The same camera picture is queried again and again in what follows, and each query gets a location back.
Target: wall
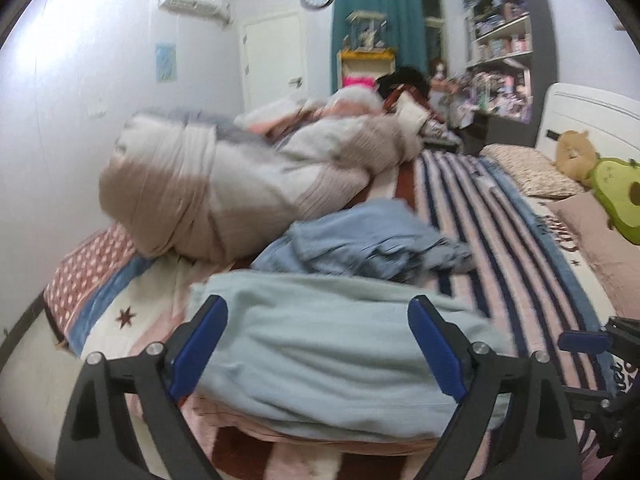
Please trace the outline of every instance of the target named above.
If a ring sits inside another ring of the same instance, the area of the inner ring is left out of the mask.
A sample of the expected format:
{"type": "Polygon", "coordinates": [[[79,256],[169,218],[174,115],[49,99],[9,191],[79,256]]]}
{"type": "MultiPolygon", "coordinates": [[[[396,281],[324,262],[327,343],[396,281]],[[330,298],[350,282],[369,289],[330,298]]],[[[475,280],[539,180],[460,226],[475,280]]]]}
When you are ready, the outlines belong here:
{"type": "Polygon", "coordinates": [[[59,260],[108,224],[98,174],[142,107],[242,109],[238,36],[158,0],[33,0],[0,50],[0,341],[59,260]],[[156,82],[156,42],[177,81],[156,82]]]}
{"type": "Polygon", "coordinates": [[[640,54],[605,0],[549,0],[559,79],[640,101],[640,54]]]}
{"type": "MultiPolygon", "coordinates": [[[[466,43],[462,0],[443,0],[443,12],[447,20],[447,48],[451,73],[463,70],[466,65],[466,43]]],[[[287,10],[299,10],[306,31],[307,89],[314,97],[331,94],[331,33],[333,6],[322,10],[304,10],[300,0],[236,0],[235,14],[238,23],[268,14],[287,10]]]]}

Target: white door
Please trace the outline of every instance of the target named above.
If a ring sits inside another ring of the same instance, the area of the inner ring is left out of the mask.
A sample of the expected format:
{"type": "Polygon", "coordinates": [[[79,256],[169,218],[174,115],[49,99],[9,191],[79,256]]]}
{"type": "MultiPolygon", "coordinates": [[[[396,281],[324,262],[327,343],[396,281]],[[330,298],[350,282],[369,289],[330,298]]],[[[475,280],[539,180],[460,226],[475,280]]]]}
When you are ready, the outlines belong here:
{"type": "Polygon", "coordinates": [[[306,89],[302,29],[296,12],[245,23],[241,44],[246,111],[306,89]]]}

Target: striped blanket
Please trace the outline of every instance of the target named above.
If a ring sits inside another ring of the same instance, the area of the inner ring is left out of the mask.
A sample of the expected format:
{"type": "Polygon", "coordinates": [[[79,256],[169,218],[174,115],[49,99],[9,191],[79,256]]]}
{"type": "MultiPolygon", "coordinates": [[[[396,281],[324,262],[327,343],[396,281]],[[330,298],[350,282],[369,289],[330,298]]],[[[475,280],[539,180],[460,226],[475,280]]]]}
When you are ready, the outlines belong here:
{"type": "MultiPolygon", "coordinates": [[[[542,202],[523,199],[487,160],[444,152],[423,152],[385,171],[347,207],[378,197],[405,199],[420,218],[471,246],[476,270],[441,272],[425,288],[465,300],[490,316],[511,335],[514,354],[544,349],[564,384],[604,389],[612,383],[610,362],[561,352],[556,345],[562,331],[594,330],[612,310],[598,303],[596,314],[592,303],[606,297],[579,251],[556,239],[542,202]]],[[[98,349],[110,358],[132,355],[149,342],[167,339],[184,319],[189,286],[224,270],[170,254],[147,260],[131,251],[129,241],[117,227],[111,237],[89,240],[84,253],[66,259],[47,287],[57,326],[80,356],[98,349]],[[87,268],[93,269],[92,278],[87,268]],[[74,283],[84,285],[82,297],[65,299],[63,291],[74,283]]],[[[247,268],[250,262],[231,268],[247,268]]],[[[434,445],[425,442],[402,453],[355,443],[295,442],[252,431],[246,421],[235,424],[238,414],[224,411],[199,396],[182,407],[216,468],[238,480],[412,480],[434,445]]],[[[576,429],[586,441],[580,423],[576,429]]],[[[488,435],[471,477],[481,472],[489,444],[488,435]]]]}

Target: crumpled blue shirt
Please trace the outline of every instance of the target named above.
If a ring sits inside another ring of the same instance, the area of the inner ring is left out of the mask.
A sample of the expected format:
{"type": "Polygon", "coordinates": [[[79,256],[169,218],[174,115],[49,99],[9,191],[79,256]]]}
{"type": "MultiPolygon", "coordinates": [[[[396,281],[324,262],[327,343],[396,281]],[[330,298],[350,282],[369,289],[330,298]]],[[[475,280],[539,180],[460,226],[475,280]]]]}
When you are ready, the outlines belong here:
{"type": "Polygon", "coordinates": [[[468,272],[468,245],[421,221],[403,200],[373,199],[294,222],[252,263],[254,270],[412,282],[427,270],[468,272]]]}

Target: metal screw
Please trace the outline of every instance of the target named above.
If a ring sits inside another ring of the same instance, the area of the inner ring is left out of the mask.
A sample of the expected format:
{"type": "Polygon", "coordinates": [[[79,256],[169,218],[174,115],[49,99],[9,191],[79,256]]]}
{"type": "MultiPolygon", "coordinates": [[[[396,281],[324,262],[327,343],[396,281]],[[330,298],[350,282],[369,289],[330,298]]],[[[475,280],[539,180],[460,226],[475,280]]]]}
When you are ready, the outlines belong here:
{"type": "Polygon", "coordinates": [[[91,352],[86,357],[86,362],[90,365],[97,365],[100,361],[102,361],[102,354],[100,352],[91,352]]]}
{"type": "Polygon", "coordinates": [[[164,350],[164,345],[162,343],[151,343],[148,347],[146,347],[146,353],[149,355],[160,355],[164,350]]]}
{"type": "Polygon", "coordinates": [[[535,357],[536,361],[538,361],[539,363],[549,362],[549,355],[546,352],[543,352],[542,350],[538,350],[537,352],[534,352],[533,357],[535,357]]]}
{"type": "Polygon", "coordinates": [[[491,347],[487,343],[484,343],[482,341],[473,343],[471,348],[474,350],[474,353],[478,355],[487,355],[489,353],[489,350],[491,350],[491,347]]]}

